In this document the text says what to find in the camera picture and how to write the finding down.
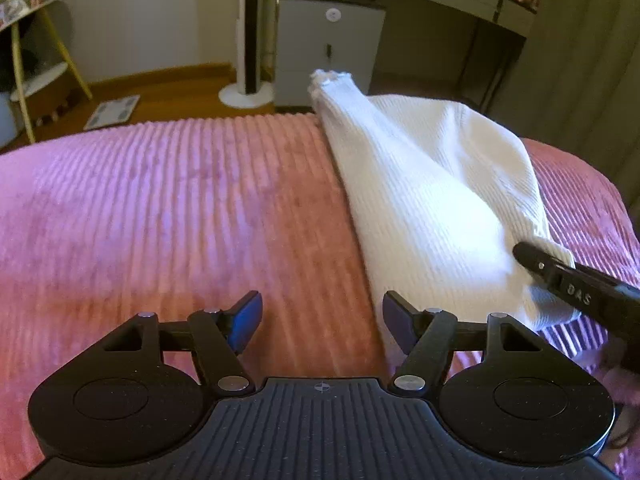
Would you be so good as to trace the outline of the white ribbed knit garment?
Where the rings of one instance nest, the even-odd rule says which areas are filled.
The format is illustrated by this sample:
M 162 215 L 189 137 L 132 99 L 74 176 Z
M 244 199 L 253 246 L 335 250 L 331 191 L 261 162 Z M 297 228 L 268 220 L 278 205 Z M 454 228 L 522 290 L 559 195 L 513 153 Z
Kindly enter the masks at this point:
M 347 194 L 375 300 L 399 292 L 462 322 L 492 312 L 531 330 L 577 311 L 514 258 L 532 244 L 562 263 L 532 161 L 511 131 L 469 107 L 366 96 L 346 73 L 317 70 L 309 95 Z

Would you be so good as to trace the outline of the grey curtain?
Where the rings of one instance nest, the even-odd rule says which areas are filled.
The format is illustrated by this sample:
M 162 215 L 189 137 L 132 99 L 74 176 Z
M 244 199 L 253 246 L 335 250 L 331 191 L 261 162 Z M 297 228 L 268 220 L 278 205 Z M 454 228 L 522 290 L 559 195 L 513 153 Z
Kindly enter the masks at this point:
M 490 116 L 605 174 L 639 212 L 639 0 L 541 0 Z

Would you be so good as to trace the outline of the white tower fan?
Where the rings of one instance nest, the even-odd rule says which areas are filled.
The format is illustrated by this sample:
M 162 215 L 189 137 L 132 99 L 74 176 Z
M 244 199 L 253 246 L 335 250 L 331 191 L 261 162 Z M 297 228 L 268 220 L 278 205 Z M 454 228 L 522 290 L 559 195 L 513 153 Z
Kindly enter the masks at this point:
M 272 85 L 262 79 L 262 0 L 238 0 L 235 25 L 235 83 L 219 91 L 225 106 L 254 110 L 273 100 Z

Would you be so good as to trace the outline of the white bathroom scale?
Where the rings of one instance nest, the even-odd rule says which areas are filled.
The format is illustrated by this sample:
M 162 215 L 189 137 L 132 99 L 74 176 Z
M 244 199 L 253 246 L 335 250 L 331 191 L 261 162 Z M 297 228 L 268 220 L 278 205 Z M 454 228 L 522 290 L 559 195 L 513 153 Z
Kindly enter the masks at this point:
M 140 96 L 125 96 L 124 98 L 102 102 L 92 113 L 84 130 L 91 131 L 117 125 L 126 124 L 136 109 Z

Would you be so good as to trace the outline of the yellow-legged white shelf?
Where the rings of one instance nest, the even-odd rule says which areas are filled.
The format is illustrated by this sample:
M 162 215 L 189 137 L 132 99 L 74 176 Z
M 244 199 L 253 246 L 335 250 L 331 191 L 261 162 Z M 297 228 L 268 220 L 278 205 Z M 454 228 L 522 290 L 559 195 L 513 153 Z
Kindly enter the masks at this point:
M 58 28 L 51 18 L 50 7 L 62 0 L 1 0 L 1 31 L 10 33 L 11 63 L 14 73 L 14 90 L 10 98 L 17 102 L 26 136 L 30 145 L 37 142 L 34 122 L 27 100 L 54 84 L 64 74 L 71 73 L 76 84 L 89 101 L 93 93 L 78 66 L 70 55 Z M 23 23 L 35 23 L 44 30 L 49 47 L 35 48 L 32 58 L 24 62 L 21 35 Z

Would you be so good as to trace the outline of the grey three-drawer cabinet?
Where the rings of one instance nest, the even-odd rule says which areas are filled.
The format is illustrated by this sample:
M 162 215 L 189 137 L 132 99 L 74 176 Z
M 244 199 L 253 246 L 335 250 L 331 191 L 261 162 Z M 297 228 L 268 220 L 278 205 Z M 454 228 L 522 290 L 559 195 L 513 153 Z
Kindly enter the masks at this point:
M 274 106 L 310 105 L 316 70 L 349 73 L 370 89 L 385 10 L 364 0 L 276 0 Z

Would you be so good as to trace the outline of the pink corduroy bed blanket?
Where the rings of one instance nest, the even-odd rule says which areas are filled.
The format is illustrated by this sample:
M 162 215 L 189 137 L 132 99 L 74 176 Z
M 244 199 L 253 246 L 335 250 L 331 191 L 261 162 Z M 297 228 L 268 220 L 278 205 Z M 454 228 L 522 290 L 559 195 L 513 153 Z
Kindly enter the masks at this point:
M 262 294 L 255 379 L 387 363 L 346 196 L 312 115 L 64 136 L 1 159 L 1 474 L 41 460 L 34 389 L 141 311 L 178 321 Z

